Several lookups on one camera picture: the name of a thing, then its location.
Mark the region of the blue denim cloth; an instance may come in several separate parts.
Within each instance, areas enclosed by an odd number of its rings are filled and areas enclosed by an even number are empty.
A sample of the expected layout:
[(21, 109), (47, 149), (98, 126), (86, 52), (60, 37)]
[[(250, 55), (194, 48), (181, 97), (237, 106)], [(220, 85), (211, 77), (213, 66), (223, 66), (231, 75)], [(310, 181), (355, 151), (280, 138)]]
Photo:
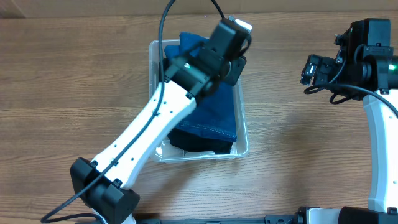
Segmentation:
[(173, 128), (168, 138), (173, 142), (236, 142), (233, 87), (221, 82), (212, 95), (201, 100), (195, 110)]

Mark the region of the black cloth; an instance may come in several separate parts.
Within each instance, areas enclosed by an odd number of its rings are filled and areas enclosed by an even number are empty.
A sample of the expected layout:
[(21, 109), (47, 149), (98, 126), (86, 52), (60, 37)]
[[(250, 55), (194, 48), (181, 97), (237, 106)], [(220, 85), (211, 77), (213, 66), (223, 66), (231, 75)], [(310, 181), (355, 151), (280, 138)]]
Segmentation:
[(179, 129), (173, 129), (167, 136), (170, 144), (188, 152), (214, 152), (215, 154), (229, 154), (232, 142), (202, 138), (195, 134)]

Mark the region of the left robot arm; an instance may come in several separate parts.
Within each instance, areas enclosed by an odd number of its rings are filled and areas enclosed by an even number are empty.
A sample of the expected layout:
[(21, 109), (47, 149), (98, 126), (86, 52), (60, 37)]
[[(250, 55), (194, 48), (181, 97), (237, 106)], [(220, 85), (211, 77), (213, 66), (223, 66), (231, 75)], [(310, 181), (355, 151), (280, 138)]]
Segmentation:
[(125, 131), (92, 160), (79, 157), (70, 168), (75, 193), (93, 210), (95, 223), (134, 223), (140, 196), (137, 176), (169, 132), (191, 114), (219, 82), (235, 85), (232, 70), (251, 44), (252, 26), (233, 17), (220, 20), (210, 38), (172, 58), (159, 73), (152, 98)]

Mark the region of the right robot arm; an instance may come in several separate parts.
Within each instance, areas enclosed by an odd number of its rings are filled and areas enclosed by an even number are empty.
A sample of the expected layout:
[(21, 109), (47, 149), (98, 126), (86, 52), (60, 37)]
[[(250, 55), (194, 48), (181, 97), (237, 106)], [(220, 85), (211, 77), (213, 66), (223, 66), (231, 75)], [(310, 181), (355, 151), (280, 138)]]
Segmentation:
[(306, 95), (329, 90), (330, 103), (363, 102), (371, 141), (367, 208), (300, 207), (291, 223), (397, 223), (397, 56), (391, 22), (352, 22), (336, 36), (336, 58), (309, 55), (300, 82)]

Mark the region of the clear plastic container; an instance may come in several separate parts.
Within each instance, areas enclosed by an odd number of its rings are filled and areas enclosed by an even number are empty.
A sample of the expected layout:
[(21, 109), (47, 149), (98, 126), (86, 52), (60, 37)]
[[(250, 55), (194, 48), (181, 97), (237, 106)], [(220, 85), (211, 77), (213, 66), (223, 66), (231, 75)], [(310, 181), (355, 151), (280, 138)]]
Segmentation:
[[(159, 41), (149, 44), (149, 96), (153, 96), (159, 83)], [(246, 128), (244, 100), (241, 82), (233, 87), (234, 117), (236, 122), (237, 141), (231, 146), (229, 154), (215, 154), (214, 152), (188, 152), (170, 144), (165, 138), (155, 149), (150, 158), (155, 162), (179, 163), (183, 161), (197, 161), (208, 159), (235, 159), (244, 157), (249, 152), (249, 142)]]

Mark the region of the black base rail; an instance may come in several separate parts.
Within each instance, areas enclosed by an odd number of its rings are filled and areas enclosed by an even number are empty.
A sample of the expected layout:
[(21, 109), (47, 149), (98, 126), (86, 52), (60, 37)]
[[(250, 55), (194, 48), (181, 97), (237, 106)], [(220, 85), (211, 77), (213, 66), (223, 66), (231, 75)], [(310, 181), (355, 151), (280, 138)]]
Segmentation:
[(397, 209), (387, 208), (377, 212), (366, 208), (343, 207), (341, 209), (300, 207), (293, 215), (266, 215), (263, 218), (185, 219), (161, 220), (137, 219), (137, 224), (397, 224)]

